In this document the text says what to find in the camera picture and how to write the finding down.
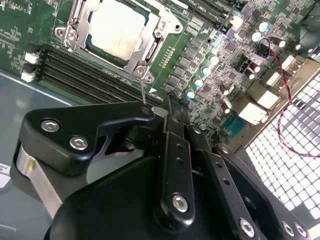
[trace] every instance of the silver screw head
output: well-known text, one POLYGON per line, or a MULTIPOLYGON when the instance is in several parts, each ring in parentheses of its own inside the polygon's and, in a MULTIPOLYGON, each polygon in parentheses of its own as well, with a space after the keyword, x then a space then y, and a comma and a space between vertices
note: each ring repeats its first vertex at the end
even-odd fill
POLYGON ((185 213, 188 210, 187 200, 179 194, 172 197, 172 204, 181 213, 185 213))
POLYGON ((222 152, 224 152, 225 154, 228 154, 228 153, 229 153, 228 148, 226 148, 225 146, 222 146, 222 147, 221 147, 221 150, 222 150, 222 152))
POLYGON ((301 234, 301 236, 307 237, 306 231, 298 223, 295 223, 294 225, 295 225, 296 229, 298 230, 298 232, 301 234))
POLYGON ((195 131, 196 134, 200 134, 201 133, 201 130, 197 127, 193 127, 193 131, 195 131))
POLYGON ((251 226, 250 222, 248 222, 244 218, 240 218, 239 224, 243 232, 247 234, 250 238, 253 238, 255 236, 255 230, 251 226))
POLYGON ((161 21, 161 22, 159 22, 159 24, 158 24, 158 29, 159 29, 160 31, 164 31, 164 30, 166 29, 166 26, 167 26, 166 22, 165 22, 165 21, 161 21))
POLYGON ((73 136, 69 143, 72 148, 80 151, 88 147, 88 141, 83 136, 73 136))
POLYGON ((46 132, 54 133, 60 129, 60 125, 53 120, 44 120, 41 122, 41 128, 46 132))
POLYGON ((282 222, 282 225, 284 227, 284 230, 291 236, 294 237, 295 236, 295 232, 293 231, 293 229, 289 226, 288 223, 286 223, 285 221, 282 222))

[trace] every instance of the red wire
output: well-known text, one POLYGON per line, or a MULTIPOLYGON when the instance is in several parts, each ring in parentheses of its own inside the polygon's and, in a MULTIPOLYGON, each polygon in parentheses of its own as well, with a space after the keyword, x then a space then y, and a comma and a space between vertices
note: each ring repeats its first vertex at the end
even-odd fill
POLYGON ((283 76, 285 89, 288 92, 288 103, 285 106, 285 108, 282 110, 282 112, 280 113, 280 117, 279 117, 278 124, 277 124, 277 133, 278 133, 279 140, 289 151, 291 151, 291 152, 293 152, 293 153, 295 153, 295 154, 297 154, 297 155, 299 155, 301 157, 305 157, 305 158, 320 158, 320 155, 314 156, 314 155, 312 155, 310 153, 301 153, 301 152, 296 151, 293 147, 289 146, 288 141, 286 141, 287 143, 285 142, 285 139, 282 136, 282 131, 281 131, 282 123, 281 123, 281 120, 284 117, 284 115, 285 115, 286 111, 288 110, 288 108, 293 104, 293 102, 292 102, 293 99, 292 99, 291 89, 290 89, 290 86, 289 86, 289 80, 286 77, 285 70, 282 67, 282 62, 280 61, 279 57, 273 51, 271 53, 273 55, 273 58, 280 65, 281 75, 283 76))

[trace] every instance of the white grid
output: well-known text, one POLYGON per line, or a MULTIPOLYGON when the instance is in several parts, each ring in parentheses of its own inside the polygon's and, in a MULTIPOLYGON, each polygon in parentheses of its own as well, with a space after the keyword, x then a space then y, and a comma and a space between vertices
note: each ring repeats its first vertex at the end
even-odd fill
MULTIPOLYGON (((294 99, 282 135, 300 153, 320 154, 320 77, 294 99)), ((246 149, 265 186, 292 211, 304 204, 320 218, 320 158, 300 157, 280 144, 275 119, 246 149)))

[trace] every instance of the electronic component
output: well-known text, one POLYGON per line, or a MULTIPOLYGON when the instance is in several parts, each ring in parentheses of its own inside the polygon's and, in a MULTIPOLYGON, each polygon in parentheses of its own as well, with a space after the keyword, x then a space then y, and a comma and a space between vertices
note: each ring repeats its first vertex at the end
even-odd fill
POLYGON ((173 73, 181 78, 184 75, 185 70, 183 70, 181 67, 176 66, 173 70, 173 73))
POLYGON ((184 56, 180 58, 180 60, 178 61, 178 64, 184 68, 187 68, 189 66, 189 64, 191 63, 190 60, 186 59, 184 56))
POLYGON ((244 71, 244 75, 246 75, 250 80, 252 80, 256 77, 256 75, 252 71, 250 71, 249 69, 244 71))
POLYGON ((170 91, 172 91, 173 89, 174 89, 175 87, 174 86, 172 86, 172 85, 170 85, 169 83, 166 83, 166 84, 164 84, 164 86, 163 86, 163 90, 165 90, 166 92, 170 92, 170 91))
POLYGON ((195 46, 197 49, 199 49, 203 42, 204 42, 203 40, 195 36, 190 43, 193 46, 195 46))
POLYGON ((232 106, 240 118, 253 125, 265 123, 268 119, 267 111, 251 102, 242 92, 233 99, 232 106))
POLYGON ((292 50, 296 51, 302 48, 302 45, 297 41, 290 41, 288 45, 292 50))
POLYGON ((261 70, 261 68, 257 64, 255 64, 254 62, 249 64, 249 68, 251 70, 253 70, 255 73, 258 73, 261 70))
POLYGON ((169 82, 172 83, 173 85, 177 85, 179 83, 179 78, 177 78, 176 76, 171 75, 169 77, 169 82))
POLYGON ((203 66, 201 68, 201 72, 202 72, 203 76, 208 77, 211 74, 211 69, 208 66, 203 66))
POLYGON ((255 43, 259 42, 262 39, 262 35, 259 31, 251 32, 249 36, 250 39, 255 43))
POLYGON ((236 49, 236 45, 233 44, 232 42, 229 42, 226 46, 225 49, 228 50, 229 52, 233 52, 236 49))
POLYGON ((211 87, 208 84, 206 84, 203 86, 202 91, 205 93, 209 93, 211 91, 211 87))
POLYGON ((186 90, 185 95, 189 100, 194 99, 196 96, 195 92, 192 89, 186 90))
POLYGON ((277 95, 265 89, 265 87, 259 82, 254 82, 248 89, 247 93, 255 100, 257 104, 269 110, 271 110, 279 100, 277 95))
POLYGON ((195 57, 197 51, 188 46, 188 47, 185 49, 184 53, 185 53, 188 57, 190 57, 191 59, 193 59, 193 58, 195 57))
POLYGON ((258 22, 256 28, 260 32, 264 33, 269 30, 269 23, 267 23, 266 21, 258 22))
POLYGON ((74 1, 68 25, 56 27, 54 33, 69 52, 127 78, 125 73, 151 83, 155 78, 149 69, 163 42, 168 34, 180 34, 183 25, 156 0, 148 0, 147 4, 157 9, 159 15, 139 4, 130 0, 74 1))
POLYGON ((221 108, 225 114, 229 114, 231 112, 230 108, 225 102, 221 103, 221 108))
POLYGON ((262 12, 259 11, 258 9, 255 9, 255 10, 253 11, 253 13, 252 13, 252 17, 253 17, 254 19, 260 18, 261 15, 262 15, 262 12))
POLYGON ((283 48, 286 45, 286 41, 278 37, 271 37, 271 43, 279 48, 283 48))
POLYGON ((223 95, 225 95, 225 96, 229 95, 229 90, 226 88, 225 85, 220 85, 219 90, 223 95))
POLYGON ((193 82, 197 89, 201 88, 204 85, 204 81, 202 81, 202 79, 199 77, 195 78, 193 82))
POLYGON ((208 58, 210 66, 216 66, 219 63, 219 58, 216 55, 210 55, 208 58))

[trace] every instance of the label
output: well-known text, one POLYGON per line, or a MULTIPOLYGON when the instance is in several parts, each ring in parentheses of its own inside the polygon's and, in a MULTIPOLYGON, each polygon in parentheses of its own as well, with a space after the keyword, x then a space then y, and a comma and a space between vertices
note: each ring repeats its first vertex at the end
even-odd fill
POLYGON ((0 189, 10 181, 10 166, 0 163, 0 189))

